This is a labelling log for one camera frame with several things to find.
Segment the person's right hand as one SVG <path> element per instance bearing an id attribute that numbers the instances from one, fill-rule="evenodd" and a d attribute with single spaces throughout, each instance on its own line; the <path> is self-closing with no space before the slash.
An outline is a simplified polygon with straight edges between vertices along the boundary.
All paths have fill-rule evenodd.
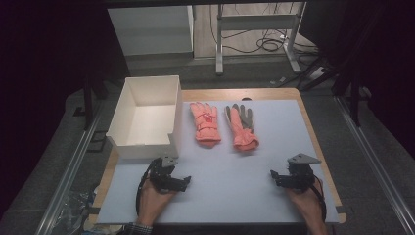
<path id="1" fill-rule="evenodd" d="M 303 193 L 296 192 L 294 189 L 286 189 L 286 193 L 308 226 L 323 222 L 320 201 L 311 188 Z"/>

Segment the orange glove with red strap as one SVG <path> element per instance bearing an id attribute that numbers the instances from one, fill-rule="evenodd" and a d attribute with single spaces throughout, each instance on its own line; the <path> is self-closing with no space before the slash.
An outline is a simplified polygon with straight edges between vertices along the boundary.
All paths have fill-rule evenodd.
<path id="1" fill-rule="evenodd" d="M 212 148 L 221 141 L 217 122 L 217 107 L 208 103 L 191 103 L 196 126 L 195 138 L 199 144 Z"/>

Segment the orange glove with grey palm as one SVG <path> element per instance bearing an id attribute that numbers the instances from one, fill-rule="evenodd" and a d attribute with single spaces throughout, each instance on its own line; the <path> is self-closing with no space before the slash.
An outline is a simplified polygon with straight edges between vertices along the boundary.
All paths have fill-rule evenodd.
<path id="1" fill-rule="evenodd" d="M 259 146 L 254 134 L 254 114 L 244 105 L 234 104 L 225 107 L 225 114 L 233 133 L 233 146 L 239 151 L 252 151 Z"/>

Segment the black stand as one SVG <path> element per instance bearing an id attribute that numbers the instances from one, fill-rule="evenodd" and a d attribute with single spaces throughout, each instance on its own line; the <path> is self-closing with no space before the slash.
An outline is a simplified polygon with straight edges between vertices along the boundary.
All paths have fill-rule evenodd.
<path id="1" fill-rule="evenodd" d="M 360 76 L 351 74 L 340 74 L 334 85 L 331 88 L 332 93 L 335 96 L 344 96 L 346 90 L 349 88 L 349 115 L 352 121 L 360 126 L 359 120 L 359 102 L 362 100 L 360 96 Z"/>
<path id="2" fill-rule="evenodd" d="M 104 85 L 104 80 L 100 75 L 85 76 L 83 84 L 84 107 L 77 107 L 73 113 L 75 117 L 85 116 L 85 130 L 90 127 L 93 121 L 92 94 L 95 94 L 99 100 L 104 100 L 109 95 L 108 89 Z"/>

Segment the white power strip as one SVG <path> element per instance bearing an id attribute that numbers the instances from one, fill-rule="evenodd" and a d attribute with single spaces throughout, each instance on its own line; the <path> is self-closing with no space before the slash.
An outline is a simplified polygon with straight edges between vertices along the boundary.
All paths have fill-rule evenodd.
<path id="1" fill-rule="evenodd" d="M 311 80 L 317 79 L 319 78 L 321 75 L 323 75 L 325 73 L 326 69 L 323 67 L 319 67 L 318 69 L 316 69 L 315 71 L 313 71 L 308 78 Z"/>

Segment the white metal desk frame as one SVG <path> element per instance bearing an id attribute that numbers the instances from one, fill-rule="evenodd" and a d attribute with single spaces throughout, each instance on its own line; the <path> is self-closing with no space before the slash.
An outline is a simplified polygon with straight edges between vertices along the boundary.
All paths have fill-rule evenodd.
<path id="1" fill-rule="evenodd" d="M 215 72 L 217 75 L 223 74 L 223 54 L 221 34 L 227 30 L 262 30 L 262 29 L 289 29 L 291 34 L 287 43 L 283 44 L 284 51 L 290 62 L 294 73 L 300 73 L 300 65 L 294 54 L 295 39 L 300 27 L 305 3 L 300 5 L 295 14 L 284 15 L 242 15 L 242 16 L 223 16 L 222 4 L 217 5 L 217 42 L 215 54 Z"/>

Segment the metal floor rail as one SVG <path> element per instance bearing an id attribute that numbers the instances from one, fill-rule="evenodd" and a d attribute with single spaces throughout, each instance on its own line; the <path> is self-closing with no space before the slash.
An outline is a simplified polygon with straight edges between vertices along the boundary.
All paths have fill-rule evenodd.
<path id="1" fill-rule="evenodd" d="M 51 189 L 34 235 L 64 233 L 58 223 L 66 200 L 88 194 L 99 185 L 112 148 L 105 134 L 113 112 L 112 102 L 99 102 L 87 128 L 83 117 L 64 115 L 57 136 L 42 159 L 41 182 L 49 180 Z"/>
<path id="2" fill-rule="evenodd" d="M 415 215 L 408 207 L 401 193 L 393 184 L 363 130 L 351 118 L 351 111 L 346 103 L 346 100 L 343 97 L 335 97 L 334 101 L 339 106 L 353 138 L 357 142 L 367 163 L 377 178 L 406 235 L 415 235 Z"/>

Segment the person's left hand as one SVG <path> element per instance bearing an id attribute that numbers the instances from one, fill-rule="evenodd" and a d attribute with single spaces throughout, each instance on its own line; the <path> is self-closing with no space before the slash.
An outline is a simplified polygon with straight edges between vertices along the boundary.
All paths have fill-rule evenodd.
<path id="1" fill-rule="evenodd" d="M 141 190 L 140 209 L 136 222 L 152 226 L 176 194 L 176 191 L 160 193 L 147 179 Z"/>

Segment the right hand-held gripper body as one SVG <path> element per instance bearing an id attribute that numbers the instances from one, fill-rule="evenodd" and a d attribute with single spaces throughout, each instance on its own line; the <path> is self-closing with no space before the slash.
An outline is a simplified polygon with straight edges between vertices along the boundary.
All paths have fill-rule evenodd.
<path id="1" fill-rule="evenodd" d="M 314 172 L 310 165 L 320 163 L 320 160 L 303 153 L 298 153 L 289 158 L 289 175 L 280 175 L 280 179 L 285 181 L 284 188 L 297 189 L 302 192 L 306 191 L 315 182 Z"/>

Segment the white box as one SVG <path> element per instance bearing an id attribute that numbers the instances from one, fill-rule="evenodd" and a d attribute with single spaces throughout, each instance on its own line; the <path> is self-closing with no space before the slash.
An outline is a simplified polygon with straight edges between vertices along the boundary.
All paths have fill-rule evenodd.
<path id="1" fill-rule="evenodd" d="M 178 75 L 127 77 L 107 137 L 124 159 L 178 158 L 181 120 Z"/>

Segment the clear plastic bag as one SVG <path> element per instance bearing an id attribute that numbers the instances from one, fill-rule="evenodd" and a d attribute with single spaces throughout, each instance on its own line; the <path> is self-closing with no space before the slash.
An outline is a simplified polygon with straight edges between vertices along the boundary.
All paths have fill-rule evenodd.
<path id="1" fill-rule="evenodd" d="M 58 235 L 80 235 L 95 200 L 95 192 L 79 193 L 69 191 L 56 222 Z"/>

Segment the white cabinet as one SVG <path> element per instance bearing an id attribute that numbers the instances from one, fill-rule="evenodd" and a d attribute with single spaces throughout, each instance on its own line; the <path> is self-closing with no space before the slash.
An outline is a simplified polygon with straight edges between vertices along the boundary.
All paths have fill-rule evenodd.
<path id="1" fill-rule="evenodd" d="M 125 56 L 194 51 L 192 6 L 109 9 Z"/>

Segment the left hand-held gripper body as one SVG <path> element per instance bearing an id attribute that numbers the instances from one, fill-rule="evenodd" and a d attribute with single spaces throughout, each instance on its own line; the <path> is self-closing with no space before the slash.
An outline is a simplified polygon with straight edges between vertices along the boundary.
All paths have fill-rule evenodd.
<path id="1" fill-rule="evenodd" d="M 171 157 L 161 157 L 152 160 L 150 167 L 150 181 L 161 193 L 177 191 L 181 179 L 173 178 L 172 172 L 177 165 L 177 160 Z"/>

